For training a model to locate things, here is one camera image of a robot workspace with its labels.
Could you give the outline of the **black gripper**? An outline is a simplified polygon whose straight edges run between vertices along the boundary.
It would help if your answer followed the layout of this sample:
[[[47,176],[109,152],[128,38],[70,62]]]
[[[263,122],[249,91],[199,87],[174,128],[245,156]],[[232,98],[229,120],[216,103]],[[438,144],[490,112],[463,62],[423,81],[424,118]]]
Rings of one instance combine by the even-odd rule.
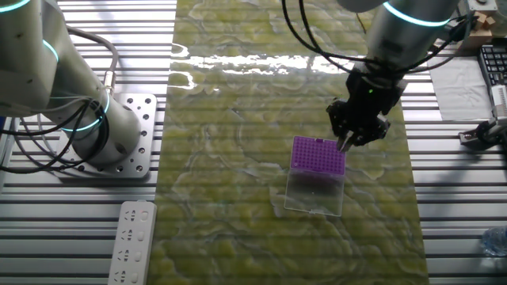
[[[336,148],[346,153],[352,146],[365,146],[384,139],[391,123],[381,115],[387,115],[398,103],[406,88],[406,81],[370,79],[353,70],[346,80],[349,99],[335,98],[326,108]],[[347,116],[353,122],[349,125]]]

